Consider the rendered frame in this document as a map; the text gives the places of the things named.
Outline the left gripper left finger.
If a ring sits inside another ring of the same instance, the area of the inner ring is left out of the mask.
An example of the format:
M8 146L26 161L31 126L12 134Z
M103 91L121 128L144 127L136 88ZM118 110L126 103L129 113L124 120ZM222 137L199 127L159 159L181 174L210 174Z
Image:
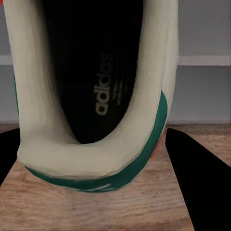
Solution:
M20 129L0 133L0 186L17 160Z

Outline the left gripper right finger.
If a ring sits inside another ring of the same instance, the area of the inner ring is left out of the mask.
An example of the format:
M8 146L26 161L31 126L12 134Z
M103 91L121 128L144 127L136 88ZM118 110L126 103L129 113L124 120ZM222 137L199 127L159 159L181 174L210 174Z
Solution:
M182 131L165 145L194 230L231 231L231 167Z

